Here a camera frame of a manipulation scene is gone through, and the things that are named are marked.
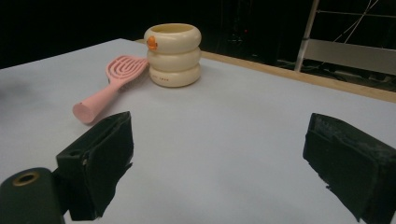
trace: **white wire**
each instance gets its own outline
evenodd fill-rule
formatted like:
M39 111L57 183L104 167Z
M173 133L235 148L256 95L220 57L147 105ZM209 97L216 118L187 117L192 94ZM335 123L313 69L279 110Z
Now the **white wire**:
M357 21L355 21L351 26L349 26L349 28L347 28L341 35L339 35L339 36L337 37L337 39L338 39L339 37L341 37L343 34L345 34L346 32L348 32L348 31L354 26L353 30L350 32L349 36L348 36L348 37L346 38L346 40L344 41L344 43L346 43L346 42L349 40L349 38L355 33L355 30L356 30L356 28L358 28L358 26L359 26L359 24L361 23L361 20L363 19L363 17L367 14L367 12L370 11L370 9L373 8L373 6L375 6L375 4L376 4L378 1L379 1L379 0L376 0L376 1L371 5L372 0L370 0L369 4L367 5L367 8L364 10L364 12L363 12L363 14L361 15L361 17L360 17Z

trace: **cream stacked cup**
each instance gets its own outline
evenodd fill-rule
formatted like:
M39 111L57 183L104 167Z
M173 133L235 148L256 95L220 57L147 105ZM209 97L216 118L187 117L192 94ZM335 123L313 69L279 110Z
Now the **cream stacked cup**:
M195 26L183 23L156 25L147 29L144 38L153 82L165 87L182 87L198 80L201 75L201 33Z

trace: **pink hairbrush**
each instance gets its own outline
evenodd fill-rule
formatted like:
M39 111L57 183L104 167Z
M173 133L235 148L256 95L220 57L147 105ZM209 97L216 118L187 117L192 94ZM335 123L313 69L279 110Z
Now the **pink hairbrush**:
M121 55L116 58L106 67L109 84L101 91L74 105L73 114L83 123L93 122L114 98L117 91L142 74L148 64L147 59L135 56Z

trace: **table edge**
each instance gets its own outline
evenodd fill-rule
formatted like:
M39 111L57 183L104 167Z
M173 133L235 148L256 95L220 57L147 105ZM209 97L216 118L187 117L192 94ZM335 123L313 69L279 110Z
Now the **table edge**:
M138 39L135 42L144 44L143 39ZM326 78L326 77L317 77L306 73L274 67L263 63L254 63L252 61L237 59L207 51L202 51L202 57L205 59L209 59L221 63L228 63L236 66L245 67L247 69L256 70L259 72L264 72L269 75L285 77L325 88L330 88L338 91L345 91L349 93L358 94L361 96L374 98L377 100L396 103L396 92L393 91L380 90L372 87L362 86L359 84L349 83L349 82Z

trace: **white tabletop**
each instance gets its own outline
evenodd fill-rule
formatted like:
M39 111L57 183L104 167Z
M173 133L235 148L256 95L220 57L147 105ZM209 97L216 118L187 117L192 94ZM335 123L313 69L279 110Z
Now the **white tabletop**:
M73 104L107 84L108 62L146 52L119 39L0 70L0 182L54 170L55 156L91 128ZM396 147L396 104L208 59L201 66L185 88L141 79L102 114L131 111L134 165L95 223L356 223L303 159L310 116Z

